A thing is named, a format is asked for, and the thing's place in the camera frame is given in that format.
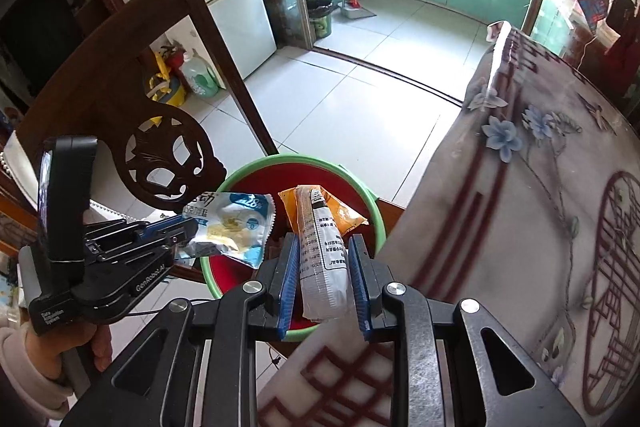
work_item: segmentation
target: trash can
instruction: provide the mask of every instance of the trash can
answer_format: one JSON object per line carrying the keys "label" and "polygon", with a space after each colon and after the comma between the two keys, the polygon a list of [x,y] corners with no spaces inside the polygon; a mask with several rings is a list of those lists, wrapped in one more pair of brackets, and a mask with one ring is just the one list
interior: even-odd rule
{"label": "trash can", "polygon": [[[284,237],[289,219],[278,192],[297,185],[321,185],[336,198],[348,204],[369,221],[353,233],[361,233],[369,254],[373,256],[386,240],[385,223],[376,204],[376,197],[349,171],[332,163],[302,154],[266,156],[231,174],[218,188],[220,192],[252,192],[271,194],[276,204],[276,218],[271,237]],[[345,236],[345,243],[351,232]],[[252,268],[224,255],[201,257],[200,265],[207,286],[219,299],[231,288],[252,277]],[[291,325],[285,341],[300,342],[316,329],[316,325],[302,316],[300,292],[296,295]]]}
{"label": "trash can", "polygon": [[332,0],[306,0],[309,21],[316,30],[316,39],[324,39],[331,35],[331,12],[334,10]]}

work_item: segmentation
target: silver screw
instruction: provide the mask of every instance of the silver screw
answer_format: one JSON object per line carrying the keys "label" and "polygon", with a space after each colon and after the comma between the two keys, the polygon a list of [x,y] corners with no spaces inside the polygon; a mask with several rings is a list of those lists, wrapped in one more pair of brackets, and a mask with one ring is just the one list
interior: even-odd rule
{"label": "silver screw", "polygon": [[174,299],[169,303],[169,309],[174,313],[180,313],[187,309],[189,301],[187,299]]}
{"label": "silver screw", "polygon": [[480,309],[480,304],[473,299],[465,299],[460,302],[460,307],[467,313],[476,313]]}
{"label": "silver screw", "polygon": [[247,281],[242,285],[242,289],[247,293],[258,293],[262,289],[260,281]]}
{"label": "silver screw", "polygon": [[391,295],[404,295],[406,286],[401,282],[390,282],[386,285],[386,291],[391,293]]}

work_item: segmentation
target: chair backrest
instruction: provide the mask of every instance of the chair backrest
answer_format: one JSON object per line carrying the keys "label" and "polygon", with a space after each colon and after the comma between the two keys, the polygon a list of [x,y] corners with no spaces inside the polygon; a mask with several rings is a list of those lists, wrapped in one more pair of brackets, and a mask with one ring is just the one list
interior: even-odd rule
{"label": "chair backrest", "polygon": [[[198,122],[145,96],[143,82],[150,74],[136,59],[187,15],[262,149],[278,152],[205,1],[131,0],[78,46],[28,110],[17,136],[36,172],[45,139],[86,134],[108,145],[125,186],[154,208],[180,211],[224,181],[226,169]],[[143,131],[156,116],[162,117],[160,125]],[[174,156],[180,137],[190,152],[183,164]],[[133,141],[131,150],[127,143]],[[174,174],[166,187],[148,179],[159,168]]]}

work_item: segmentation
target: sleeve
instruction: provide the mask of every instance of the sleeve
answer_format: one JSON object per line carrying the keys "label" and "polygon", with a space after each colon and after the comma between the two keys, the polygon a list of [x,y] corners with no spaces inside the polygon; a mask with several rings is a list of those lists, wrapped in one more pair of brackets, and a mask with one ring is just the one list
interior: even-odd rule
{"label": "sleeve", "polygon": [[15,392],[37,414],[59,420],[69,410],[67,397],[73,390],[43,377],[24,347],[26,325],[20,330],[0,328],[0,365]]}

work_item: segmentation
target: blue and white snack package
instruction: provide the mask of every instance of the blue and white snack package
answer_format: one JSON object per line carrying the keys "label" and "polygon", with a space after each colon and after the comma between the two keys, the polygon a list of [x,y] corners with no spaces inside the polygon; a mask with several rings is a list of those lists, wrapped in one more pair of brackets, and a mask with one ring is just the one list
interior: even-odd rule
{"label": "blue and white snack package", "polygon": [[204,192],[183,208],[182,215],[198,222],[195,237],[183,249],[189,257],[226,255],[257,269],[276,207],[270,194]]}

